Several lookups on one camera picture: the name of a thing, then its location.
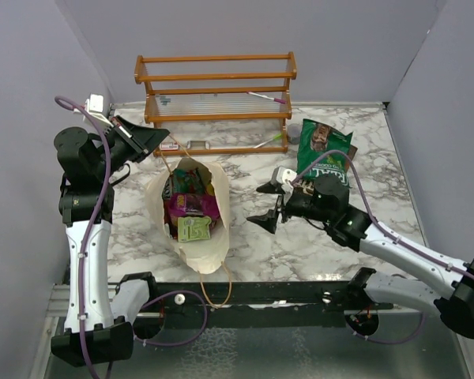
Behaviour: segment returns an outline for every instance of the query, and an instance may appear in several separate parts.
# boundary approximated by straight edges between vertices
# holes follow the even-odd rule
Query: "paper bag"
[[[193,170],[198,168],[204,183],[211,181],[220,210],[220,220],[211,230],[211,239],[179,243],[173,239],[164,227],[164,202],[162,192],[168,179],[169,171],[153,178],[145,187],[145,205],[152,222],[160,229],[173,250],[196,272],[210,274],[215,272],[227,256],[230,247],[230,190],[228,177],[219,163],[201,163],[192,158],[182,158],[171,165],[171,169]]]

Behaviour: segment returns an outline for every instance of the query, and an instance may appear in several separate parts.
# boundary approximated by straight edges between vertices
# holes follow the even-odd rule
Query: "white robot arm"
[[[362,252],[400,268],[418,280],[408,280],[361,270],[353,282],[363,290],[369,302],[388,302],[440,315],[453,331],[474,339],[474,260],[469,264],[437,253],[399,235],[349,204],[349,188],[335,175],[325,174],[306,190],[292,183],[293,170],[278,167],[270,182],[258,192],[278,194],[276,207],[263,216],[248,220],[271,233],[277,220],[292,216],[321,221],[332,240],[356,252]]]
[[[107,121],[100,123],[107,127],[103,135],[110,150],[108,157],[101,146],[94,144],[101,137],[83,128],[64,129],[55,138],[58,161],[64,170],[59,211],[70,246],[70,303],[65,333],[51,339],[51,352],[73,366],[83,366],[86,354],[93,363],[128,359],[134,345],[132,324],[139,309],[153,296],[156,285],[151,272],[125,276],[117,295],[109,301],[107,248],[114,206],[112,184],[100,195],[106,169],[113,173],[127,161],[141,162],[169,132],[136,126],[119,116],[109,126]],[[99,198],[103,199],[100,207]],[[90,232],[83,252],[87,231]],[[81,332],[86,340],[84,350]]]

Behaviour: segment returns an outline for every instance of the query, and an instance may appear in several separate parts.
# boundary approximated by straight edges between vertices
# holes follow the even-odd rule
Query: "marble table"
[[[115,109],[115,114],[146,126],[143,105],[123,104]],[[288,123],[301,123],[303,118],[329,123],[343,133],[354,133],[353,144],[358,148],[355,166],[374,214],[404,236],[423,243],[382,109],[297,107]],[[164,126],[181,142],[205,139],[213,147],[254,146],[277,133],[276,120],[183,122]],[[273,207],[275,197],[256,193],[255,188],[267,182],[278,165],[296,168],[295,147],[286,154],[197,159],[219,161],[229,177],[231,228],[226,263],[234,281],[348,280],[363,266],[388,274],[401,272],[377,258],[338,246],[302,219],[278,224],[275,235],[246,221],[246,217],[263,214]],[[199,275],[163,242],[145,209],[145,184],[165,169],[160,158],[150,156],[142,163],[131,164],[130,177],[115,187],[114,224],[108,250],[109,281],[144,271],[152,272],[158,281],[199,280]],[[350,201],[362,208],[353,175],[349,178]],[[220,268],[205,280],[225,282],[228,278]]]

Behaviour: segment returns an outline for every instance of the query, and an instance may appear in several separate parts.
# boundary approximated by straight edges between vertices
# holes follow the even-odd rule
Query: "purple snack package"
[[[209,216],[213,222],[220,218],[216,198],[207,194],[174,193],[168,203],[168,212],[175,226],[178,217]]]

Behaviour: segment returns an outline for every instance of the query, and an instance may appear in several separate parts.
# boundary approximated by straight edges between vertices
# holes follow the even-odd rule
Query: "bag handle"
[[[181,148],[181,150],[184,151],[184,153],[188,156],[188,158],[193,159],[193,156],[191,156],[189,154],[188,150],[184,146],[182,146],[181,142],[177,141],[174,138],[174,136],[172,136],[171,134],[169,134],[168,136]],[[160,156],[161,156],[161,159],[163,160],[163,162],[165,163],[165,166],[167,166],[167,170],[168,170],[169,174],[172,176],[174,173],[172,172],[171,168],[168,166],[167,160],[165,159],[165,156],[162,153],[161,149],[160,149]]]
[[[205,300],[207,300],[207,302],[211,305],[212,308],[214,309],[219,309],[221,308],[222,306],[224,306],[228,300],[230,300],[230,296],[231,296],[231,274],[230,274],[230,271],[228,270],[228,267],[227,265],[223,262],[221,262],[221,266],[223,266],[224,268],[224,271],[227,273],[228,275],[228,295],[227,295],[227,298],[224,300],[224,302],[222,302],[221,304],[217,305],[217,304],[214,304],[213,302],[211,302],[211,299],[209,298],[209,296],[207,295],[207,293],[205,292],[205,287],[204,287],[204,276],[202,274],[200,274],[200,286],[202,287],[202,293],[204,294],[204,297],[205,297]]]

